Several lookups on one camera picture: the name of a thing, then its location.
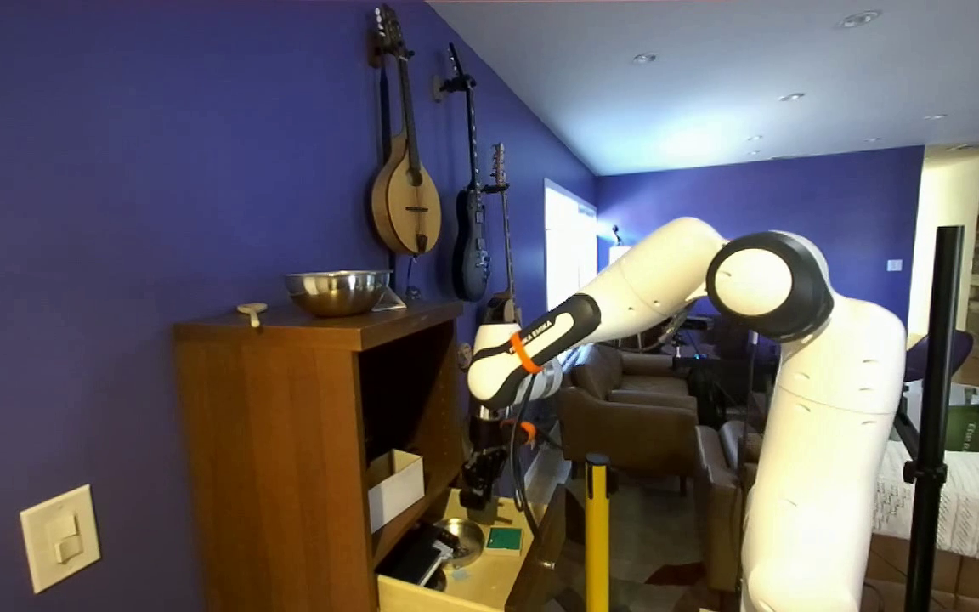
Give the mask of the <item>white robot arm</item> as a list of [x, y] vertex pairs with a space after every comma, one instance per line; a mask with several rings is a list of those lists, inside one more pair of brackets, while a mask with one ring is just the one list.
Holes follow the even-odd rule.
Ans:
[[728, 239], [676, 219], [541, 318], [475, 345], [467, 387], [485, 409], [541, 398], [569, 349], [650, 330], [693, 299], [778, 345], [745, 504], [740, 612], [861, 612], [904, 323], [841, 291], [811, 239]]

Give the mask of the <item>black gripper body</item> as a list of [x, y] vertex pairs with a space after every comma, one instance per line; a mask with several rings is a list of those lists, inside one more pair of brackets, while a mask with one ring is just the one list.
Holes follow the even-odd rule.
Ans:
[[467, 511], [484, 511], [497, 501], [497, 479], [512, 460], [508, 445], [475, 449], [461, 471], [461, 504]]

